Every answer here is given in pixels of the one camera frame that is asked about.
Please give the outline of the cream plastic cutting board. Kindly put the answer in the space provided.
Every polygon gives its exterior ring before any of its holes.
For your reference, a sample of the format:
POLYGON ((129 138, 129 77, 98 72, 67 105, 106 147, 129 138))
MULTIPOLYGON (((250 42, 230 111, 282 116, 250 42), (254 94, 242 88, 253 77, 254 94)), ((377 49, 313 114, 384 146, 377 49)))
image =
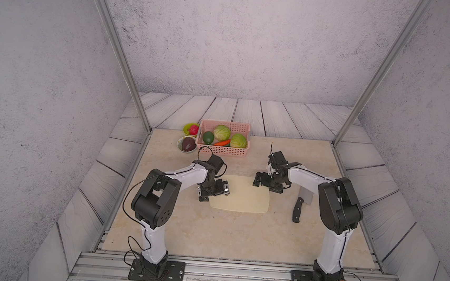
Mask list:
POLYGON ((212 196, 209 204, 212 208, 239 213, 265 213, 270 205, 270 191, 267 187, 253 186, 253 178, 245 176, 225 176, 230 193, 212 196))

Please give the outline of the black handled kitchen knife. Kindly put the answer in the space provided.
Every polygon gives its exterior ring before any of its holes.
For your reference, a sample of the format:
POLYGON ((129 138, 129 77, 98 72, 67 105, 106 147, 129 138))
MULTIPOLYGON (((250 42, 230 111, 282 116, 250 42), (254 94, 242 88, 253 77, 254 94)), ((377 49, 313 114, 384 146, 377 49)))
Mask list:
POLYGON ((297 200, 296 200, 296 203, 295 203, 295 206, 293 209, 293 213, 292 213, 292 221, 294 223, 297 224, 300 222, 302 206, 304 204, 311 205, 312 200, 313 200, 313 192, 311 192, 310 190, 308 190, 304 187, 300 187, 298 197, 297 197, 297 200))

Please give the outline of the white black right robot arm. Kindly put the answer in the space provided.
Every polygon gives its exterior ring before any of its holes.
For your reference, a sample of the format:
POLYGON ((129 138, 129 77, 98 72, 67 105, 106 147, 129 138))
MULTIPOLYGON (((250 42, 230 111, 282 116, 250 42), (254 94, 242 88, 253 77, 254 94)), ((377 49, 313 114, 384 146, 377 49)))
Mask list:
POLYGON ((278 165, 270 162, 267 172, 255 174, 253 185, 281 194, 285 187, 301 187, 301 199, 318 196, 320 218, 326 228, 319 257, 315 260, 312 281, 343 281, 343 259, 353 231, 363 219, 363 211, 350 179, 330 178, 297 162, 278 165))

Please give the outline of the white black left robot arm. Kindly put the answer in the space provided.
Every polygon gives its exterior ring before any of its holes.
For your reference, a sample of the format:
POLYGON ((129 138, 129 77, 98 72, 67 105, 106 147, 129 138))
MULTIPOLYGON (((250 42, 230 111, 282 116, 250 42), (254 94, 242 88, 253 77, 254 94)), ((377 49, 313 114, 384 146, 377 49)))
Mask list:
POLYGON ((152 170, 131 202, 134 221, 143 229, 141 260, 144 269, 156 276, 166 268, 168 252, 165 245, 165 224, 169 221, 181 191, 196 185, 200 202, 211 197, 228 195, 229 184, 222 180, 221 169, 227 165, 221 161, 196 160, 188 167, 163 172, 152 170))

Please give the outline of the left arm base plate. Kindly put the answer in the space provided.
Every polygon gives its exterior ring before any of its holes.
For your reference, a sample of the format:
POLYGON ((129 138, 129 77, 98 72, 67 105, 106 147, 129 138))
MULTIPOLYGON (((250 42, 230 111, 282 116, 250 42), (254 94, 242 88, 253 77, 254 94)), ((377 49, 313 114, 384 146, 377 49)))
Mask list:
POLYGON ((132 281, 183 281, 185 262, 161 261, 152 264, 145 259, 134 260, 128 279, 132 281))

